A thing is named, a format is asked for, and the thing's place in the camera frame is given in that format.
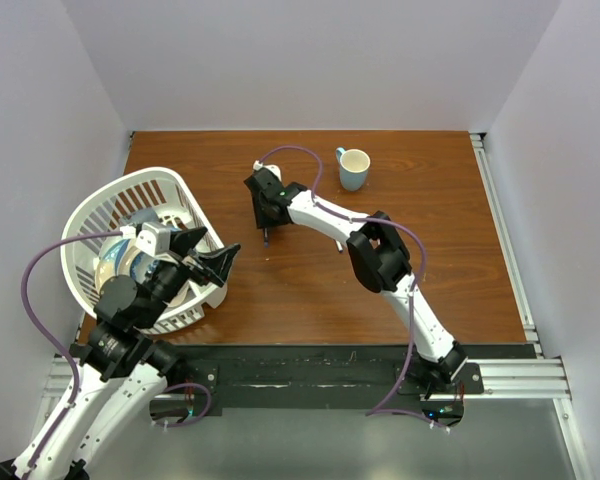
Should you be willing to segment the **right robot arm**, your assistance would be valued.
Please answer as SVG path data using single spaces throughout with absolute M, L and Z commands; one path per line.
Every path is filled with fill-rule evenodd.
M 428 386 L 449 392 L 461 380 L 468 355 L 438 320 L 418 286 L 410 253 L 398 225 L 378 211 L 372 216 L 344 209 L 316 196 L 305 186 L 285 186 L 277 166 L 254 164 L 245 180 L 259 229 L 294 224 L 342 244 L 356 279 L 382 295 L 410 331 L 417 360 Z

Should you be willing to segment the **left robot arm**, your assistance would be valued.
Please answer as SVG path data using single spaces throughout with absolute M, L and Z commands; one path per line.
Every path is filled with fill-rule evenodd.
M 72 378 L 56 407 L 16 458 L 0 463 L 0 479 L 86 479 L 129 422 L 162 392 L 176 392 L 187 368 L 175 347 L 145 335 L 187 283 L 226 285 L 241 246 L 210 252 L 207 233 L 155 222 L 127 225 L 112 236 L 136 239 L 158 265 L 143 282 L 116 275 L 100 289 L 96 326 L 85 344 L 63 346 L 37 316 L 34 326 L 66 359 Z

